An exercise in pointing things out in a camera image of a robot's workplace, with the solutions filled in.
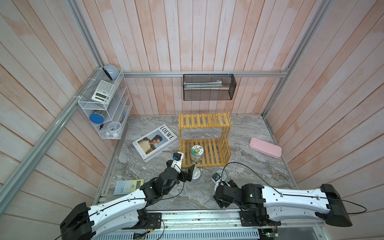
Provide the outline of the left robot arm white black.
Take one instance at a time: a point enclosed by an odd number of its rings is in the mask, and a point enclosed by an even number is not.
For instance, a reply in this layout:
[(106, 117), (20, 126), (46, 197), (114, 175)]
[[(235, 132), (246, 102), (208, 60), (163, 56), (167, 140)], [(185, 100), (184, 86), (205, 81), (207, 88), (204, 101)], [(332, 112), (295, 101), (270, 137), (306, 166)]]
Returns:
[(180, 182), (190, 182), (194, 168), (183, 171), (174, 165), (128, 195), (99, 205), (78, 204), (60, 224), (61, 235), (56, 239), (94, 240), (119, 229), (145, 226), (146, 207), (163, 200)]

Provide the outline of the glass jar sunflower lid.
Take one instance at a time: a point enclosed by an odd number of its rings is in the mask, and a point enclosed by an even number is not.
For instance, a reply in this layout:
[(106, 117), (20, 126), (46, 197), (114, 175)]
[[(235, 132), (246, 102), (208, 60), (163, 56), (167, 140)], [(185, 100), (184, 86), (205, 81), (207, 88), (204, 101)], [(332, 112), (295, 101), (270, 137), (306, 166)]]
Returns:
[(191, 148), (191, 160), (194, 164), (201, 163), (203, 161), (204, 149), (200, 145), (194, 145)]

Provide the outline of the bamboo two-tier shelf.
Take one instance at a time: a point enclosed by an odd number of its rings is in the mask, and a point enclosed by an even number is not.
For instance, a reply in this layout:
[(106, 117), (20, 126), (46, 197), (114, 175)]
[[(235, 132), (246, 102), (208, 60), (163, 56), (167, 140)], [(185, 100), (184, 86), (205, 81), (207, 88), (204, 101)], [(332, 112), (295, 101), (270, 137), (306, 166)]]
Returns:
[[(229, 163), (232, 156), (229, 143), (229, 134), (232, 128), (232, 120), (229, 113), (219, 114), (179, 114), (178, 129), (180, 136), (180, 151), (185, 154), (182, 162), (183, 168), (189, 168), (195, 163), (192, 160), (192, 147), (201, 146), (203, 148), (202, 161), (196, 163), (198, 168), (224, 167)], [(204, 134), (208, 130), (221, 129), (219, 138), (198, 137), (197, 139), (187, 140), (182, 137), (183, 130), (199, 130)]]

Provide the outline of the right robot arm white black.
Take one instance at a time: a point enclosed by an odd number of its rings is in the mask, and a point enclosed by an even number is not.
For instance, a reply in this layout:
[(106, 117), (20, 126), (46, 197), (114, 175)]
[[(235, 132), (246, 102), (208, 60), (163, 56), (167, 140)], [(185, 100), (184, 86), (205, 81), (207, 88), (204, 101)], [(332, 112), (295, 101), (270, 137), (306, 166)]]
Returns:
[(234, 181), (221, 182), (214, 199), (220, 208), (237, 205), (244, 227), (279, 226), (293, 219), (323, 220), (334, 227), (353, 225), (339, 193), (329, 184), (314, 190), (289, 190), (257, 184), (239, 188)]

